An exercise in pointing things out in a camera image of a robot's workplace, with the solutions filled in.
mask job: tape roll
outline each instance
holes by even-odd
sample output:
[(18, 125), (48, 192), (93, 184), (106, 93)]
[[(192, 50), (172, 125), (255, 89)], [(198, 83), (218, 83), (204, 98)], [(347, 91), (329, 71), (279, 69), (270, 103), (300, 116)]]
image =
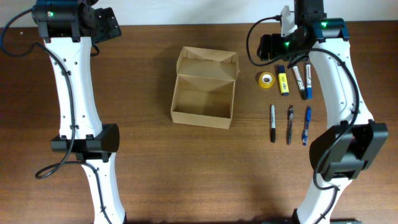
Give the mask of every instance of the tape roll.
[(263, 88), (270, 88), (275, 83), (275, 76), (271, 72), (263, 72), (259, 78), (259, 85)]

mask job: open cardboard box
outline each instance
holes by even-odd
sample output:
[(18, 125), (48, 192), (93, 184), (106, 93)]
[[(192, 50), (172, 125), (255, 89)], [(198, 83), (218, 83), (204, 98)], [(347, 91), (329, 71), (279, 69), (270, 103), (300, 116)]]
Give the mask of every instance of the open cardboard box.
[(238, 73), (236, 52), (183, 47), (177, 60), (173, 122), (228, 129)]

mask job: marker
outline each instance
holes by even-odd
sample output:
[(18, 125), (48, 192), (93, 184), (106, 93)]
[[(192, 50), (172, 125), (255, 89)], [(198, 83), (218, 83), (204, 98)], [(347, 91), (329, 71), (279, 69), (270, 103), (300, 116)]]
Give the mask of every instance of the marker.
[(275, 126), (275, 106), (271, 105), (271, 142), (276, 140), (276, 126)]
[(292, 132), (293, 132), (293, 106), (289, 109), (289, 135), (287, 136), (287, 144), (292, 142)]
[(307, 93), (305, 92), (305, 87), (304, 87), (303, 81), (301, 80), (301, 75), (300, 75), (298, 66), (296, 66), (296, 65), (293, 66), (292, 70), (293, 70), (294, 76), (296, 77), (296, 80), (297, 80), (297, 85), (298, 85), (298, 89), (300, 90), (301, 98), (303, 100), (306, 100)]
[(289, 87), (287, 86), (287, 78), (285, 73), (285, 66), (278, 66), (278, 78), (279, 78), (279, 86), (280, 86), (280, 94), (282, 96), (289, 95)]
[(312, 99), (312, 84), (311, 84), (311, 65), (305, 65), (305, 76), (307, 78), (307, 99)]
[(308, 127), (310, 126), (310, 121), (311, 121), (311, 107), (309, 106), (307, 108), (307, 115), (305, 116), (305, 129), (303, 131), (303, 145), (307, 145), (308, 141)]

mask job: wooden table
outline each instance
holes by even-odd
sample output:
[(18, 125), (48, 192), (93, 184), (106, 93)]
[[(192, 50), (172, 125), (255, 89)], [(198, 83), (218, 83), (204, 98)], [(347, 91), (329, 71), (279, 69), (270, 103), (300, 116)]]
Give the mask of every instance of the wooden table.
[[(275, 66), (249, 63), (245, 39), (250, 26), (129, 26), (122, 28), (122, 37), (99, 44), (101, 53), (91, 60), (96, 106), (103, 123), (120, 128), (116, 173), (130, 221), (290, 217), (303, 201), (312, 176), (309, 147), (301, 142), (308, 105), (313, 110), (310, 142), (326, 131), (318, 77), (313, 76), (314, 99), (308, 101), (300, 99), (291, 71), (290, 96), (280, 96), (277, 85), (261, 89), (256, 74), (275, 73)], [(345, 190), (332, 218), (394, 223), (398, 23), (350, 22), (348, 27), (362, 95), (376, 122), (387, 123), (389, 139), (371, 168)], [(278, 24), (261, 24), (252, 34), (252, 53), (262, 34), (276, 32)], [(37, 29), (12, 29), (5, 43), (15, 52), (33, 40), (40, 40)], [(229, 130), (172, 123), (175, 64), (182, 46), (238, 52), (240, 74)], [(24, 58), (1, 53), (0, 70), (0, 223), (92, 222), (91, 194), (80, 166), (63, 167), (45, 180), (34, 178), (37, 170), (63, 156), (50, 148), (60, 115), (49, 57), (39, 49)], [(276, 107), (275, 144), (269, 139), (270, 104)], [(289, 105), (295, 108), (290, 146), (285, 141)]]

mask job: yellow highlighter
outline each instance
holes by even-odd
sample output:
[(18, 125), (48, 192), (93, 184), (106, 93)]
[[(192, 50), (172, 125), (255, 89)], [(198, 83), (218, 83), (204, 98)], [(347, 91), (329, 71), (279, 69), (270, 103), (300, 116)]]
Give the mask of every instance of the yellow highlighter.
[(285, 67), (283, 65), (278, 66), (278, 77), (279, 77), (280, 94), (282, 94), (282, 96), (288, 96), (289, 87), (287, 86)]

